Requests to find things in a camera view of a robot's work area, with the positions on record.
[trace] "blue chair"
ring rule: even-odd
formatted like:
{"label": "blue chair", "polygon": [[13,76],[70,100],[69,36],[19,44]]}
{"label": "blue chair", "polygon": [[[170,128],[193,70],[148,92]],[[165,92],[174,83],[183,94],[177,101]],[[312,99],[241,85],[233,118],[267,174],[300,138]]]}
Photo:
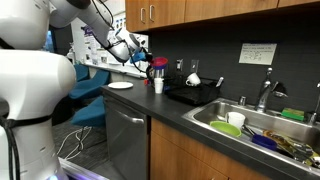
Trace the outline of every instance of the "blue chair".
{"label": "blue chair", "polygon": [[73,100],[84,100],[101,95],[100,87],[109,83],[110,72],[98,70],[93,78],[77,82],[69,92]]}
{"label": "blue chair", "polygon": [[74,65],[74,69],[76,70],[77,82],[90,78],[88,66],[76,64]]}
{"label": "blue chair", "polygon": [[99,96],[88,106],[77,111],[71,124],[78,126],[105,127],[105,108],[103,97]]}

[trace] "dishwasher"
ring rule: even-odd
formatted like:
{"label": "dishwasher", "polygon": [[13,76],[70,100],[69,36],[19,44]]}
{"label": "dishwasher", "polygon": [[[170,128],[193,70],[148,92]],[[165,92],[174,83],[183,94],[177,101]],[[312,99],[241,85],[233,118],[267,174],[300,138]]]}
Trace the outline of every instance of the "dishwasher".
{"label": "dishwasher", "polygon": [[109,160],[126,180],[149,179],[150,116],[105,96]]}

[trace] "wall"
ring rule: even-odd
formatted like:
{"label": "wall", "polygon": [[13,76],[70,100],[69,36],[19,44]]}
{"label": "wall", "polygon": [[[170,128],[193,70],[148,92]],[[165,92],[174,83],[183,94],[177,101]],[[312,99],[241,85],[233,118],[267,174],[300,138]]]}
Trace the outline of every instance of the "wall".
{"label": "wall", "polygon": [[[314,14],[202,22],[153,31],[150,38],[154,56],[169,59],[170,75],[175,72],[176,59],[184,59],[184,75],[190,73],[191,59],[199,59],[201,77],[223,76],[222,97],[238,100],[246,96],[248,104],[255,104],[265,71],[272,67],[272,79],[284,83],[289,97],[270,95],[270,109],[310,111],[316,107],[320,92],[316,88],[320,80],[320,19]],[[272,65],[239,64],[242,42],[246,41],[278,42]]]}

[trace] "black countertop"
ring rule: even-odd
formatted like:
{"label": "black countertop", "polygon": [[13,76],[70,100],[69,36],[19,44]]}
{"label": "black countertop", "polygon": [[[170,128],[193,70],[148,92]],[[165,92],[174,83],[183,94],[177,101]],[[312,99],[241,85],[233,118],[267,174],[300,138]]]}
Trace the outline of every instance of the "black countertop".
{"label": "black countertop", "polygon": [[289,158],[287,162],[280,160],[273,153],[259,151],[236,138],[223,136],[182,118],[195,106],[172,100],[164,94],[155,94],[154,88],[145,86],[143,80],[130,82],[133,87],[129,89],[103,86],[103,95],[116,98],[272,179],[320,179],[320,170],[309,170],[309,167]]}

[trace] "white plate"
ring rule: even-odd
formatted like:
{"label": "white plate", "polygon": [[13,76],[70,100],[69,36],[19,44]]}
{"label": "white plate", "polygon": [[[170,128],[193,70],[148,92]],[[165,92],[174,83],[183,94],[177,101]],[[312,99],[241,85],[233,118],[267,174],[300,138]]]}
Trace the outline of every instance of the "white plate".
{"label": "white plate", "polygon": [[133,84],[129,82],[114,82],[110,83],[108,86],[113,89],[127,89],[131,88]]}

